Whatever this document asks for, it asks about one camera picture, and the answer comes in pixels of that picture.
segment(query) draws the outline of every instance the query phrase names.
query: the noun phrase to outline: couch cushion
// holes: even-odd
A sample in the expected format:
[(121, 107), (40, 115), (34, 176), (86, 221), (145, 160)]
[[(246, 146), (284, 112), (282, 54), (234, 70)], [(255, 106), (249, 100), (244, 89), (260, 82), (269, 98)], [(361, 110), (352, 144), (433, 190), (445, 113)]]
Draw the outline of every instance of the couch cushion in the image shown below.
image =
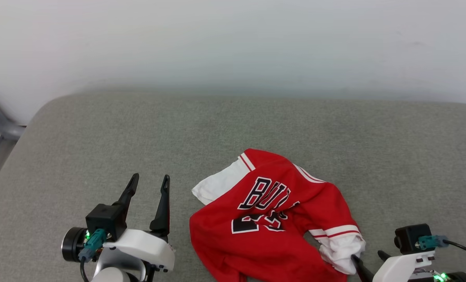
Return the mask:
[[(147, 230), (169, 174), (172, 273), (155, 281), (214, 281), (190, 244), (202, 207), (191, 188), (246, 148), (283, 155), (336, 184), (376, 251), (399, 254), (394, 230), (428, 223), (466, 245), (466, 105), (273, 98), (68, 96), (34, 117), (0, 173), (0, 281), (81, 281), (61, 241), (98, 203), (140, 173), (129, 228)], [(92, 275), (94, 264), (87, 264)], [(437, 251), (437, 271), (466, 271), (466, 252)]]

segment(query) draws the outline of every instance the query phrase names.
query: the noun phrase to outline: cable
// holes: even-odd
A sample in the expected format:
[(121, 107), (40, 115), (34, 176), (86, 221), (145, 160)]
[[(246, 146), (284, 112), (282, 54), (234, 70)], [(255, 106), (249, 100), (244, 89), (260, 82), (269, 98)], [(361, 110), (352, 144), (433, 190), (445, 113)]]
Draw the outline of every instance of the cable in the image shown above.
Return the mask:
[(466, 247), (465, 247), (465, 246), (459, 245), (458, 243), (454, 243), (453, 241), (442, 240), (442, 242), (444, 242), (445, 244), (453, 245), (453, 246), (455, 246), (455, 247), (461, 248), (461, 249), (463, 249), (463, 250), (466, 251)]
[(85, 274), (85, 258), (82, 257), (81, 261), (79, 262), (79, 273), (81, 274), (81, 278), (83, 278), (83, 282), (89, 282), (87, 275)]

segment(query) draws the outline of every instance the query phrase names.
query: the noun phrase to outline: white stripe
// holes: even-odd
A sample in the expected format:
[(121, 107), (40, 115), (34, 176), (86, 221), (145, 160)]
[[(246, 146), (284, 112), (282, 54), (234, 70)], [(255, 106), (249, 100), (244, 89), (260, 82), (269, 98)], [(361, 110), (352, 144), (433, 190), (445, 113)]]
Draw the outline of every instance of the white stripe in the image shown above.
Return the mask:
[(323, 229), (311, 229), (308, 230), (312, 236), (322, 236), (326, 235), (325, 231)]
[(269, 230), (269, 231), (274, 231), (274, 232), (284, 232), (285, 231), (283, 229), (269, 229), (269, 228), (267, 228), (266, 225), (263, 225), (263, 226), (266, 227), (266, 229)]
[(346, 231), (356, 231), (360, 234), (360, 231), (358, 230), (358, 227), (355, 225), (341, 225), (338, 227), (332, 227), (327, 230), (324, 230), (324, 232), (327, 234), (327, 236), (332, 236), (337, 233), (341, 232), (346, 232)]
[(243, 157), (244, 161), (247, 163), (247, 166), (251, 169), (251, 171), (256, 169), (256, 167), (252, 164), (251, 160), (247, 157), (247, 155), (244, 152), (241, 154), (241, 156)]
[(304, 170), (304, 168), (302, 168), (302, 167), (299, 167), (299, 168), (302, 169), (303, 172), (305, 172), (311, 179), (316, 180), (316, 181), (326, 182), (325, 180), (318, 179), (318, 178), (314, 177), (313, 175), (309, 174), (307, 171)]
[(319, 180), (318, 178), (312, 179), (312, 178), (308, 177), (308, 175), (306, 175), (306, 174), (303, 172), (303, 171), (305, 171), (305, 170), (303, 170), (301, 167), (299, 167), (299, 166), (297, 166), (297, 165), (295, 165), (295, 164), (293, 164), (293, 165), (296, 167), (296, 169), (299, 171), (299, 173), (301, 173), (301, 175), (302, 175), (304, 178), (306, 178), (306, 180), (308, 180), (309, 182), (313, 182), (313, 183), (325, 183), (325, 181)]

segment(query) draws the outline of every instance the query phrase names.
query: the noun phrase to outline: jersey number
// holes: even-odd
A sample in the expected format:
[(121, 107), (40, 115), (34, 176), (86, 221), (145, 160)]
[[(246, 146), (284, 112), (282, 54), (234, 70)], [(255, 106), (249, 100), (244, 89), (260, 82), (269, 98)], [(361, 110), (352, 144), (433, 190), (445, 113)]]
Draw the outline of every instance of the jersey number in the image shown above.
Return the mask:
[[(275, 210), (272, 210), (269, 216), (263, 214), (250, 214), (248, 216), (233, 219), (231, 221), (231, 232), (233, 234), (255, 232), (259, 231), (259, 226), (264, 226), (269, 231), (284, 231), (280, 220), (285, 220), (287, 218), (288, 217), (283, 212), (275, 212)], [(270, 225), (259, 225), (260, 220), (265, 220), (269, 222)]]

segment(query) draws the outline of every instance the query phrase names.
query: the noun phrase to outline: red jersey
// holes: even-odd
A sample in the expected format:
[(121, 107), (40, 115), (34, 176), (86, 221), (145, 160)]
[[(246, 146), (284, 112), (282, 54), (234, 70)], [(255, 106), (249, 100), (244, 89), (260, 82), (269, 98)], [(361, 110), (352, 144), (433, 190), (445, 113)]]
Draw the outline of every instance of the red jersey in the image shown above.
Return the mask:
[(191, 242), (219, 282), (345, 282), (364, 250), (337, 187), (271, 152), (246, 150), (193, 194), (206, 206), (190, 218)]

